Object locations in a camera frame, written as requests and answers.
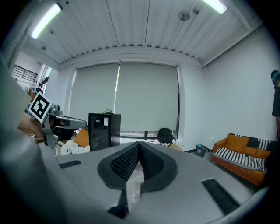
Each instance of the black backpack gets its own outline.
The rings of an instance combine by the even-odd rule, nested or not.
[[[157,134],[157,140],[160,143],[172,143],[172,131],[169,128],[160,128]]]

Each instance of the ceiling light fixture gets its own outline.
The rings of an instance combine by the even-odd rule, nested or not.
[[[31,34],[31,37],[37,39],[41,31],[45,28],[45,26],[62,10],[62,6],[59,3],[53,5],[49,11],[43,16],[40,22],[35,27],[34,31]]]
[[[222,4],[219,0],[203,0],[208,5],[213,7],[218,13],[224,14],[224,12],[228,9],[224,4]]]

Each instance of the ceiling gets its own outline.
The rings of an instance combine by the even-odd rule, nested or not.
[[[223,15],[202,0],[59,2],[63,10],[28,41],[61,65],[92,51],[127,46],[171,50],[206,65],[261,24],[241,0],[223,0],[228,8]],[[188,21],[179,20],[181,10],[190,12]]]

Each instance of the black refrigerator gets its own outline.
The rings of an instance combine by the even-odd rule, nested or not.
[[[88,135],[91,151],[120,145],[120,114],[88,114]]]

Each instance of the roller blind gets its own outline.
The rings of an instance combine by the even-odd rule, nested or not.
[[[176,129],[178,117],[177,69],[147,63],[121,63],[115,113],[121,131]]]
[[[72,87],[69,115],[88,122],[88,113],[113,110],[119,64],[79,69]]]

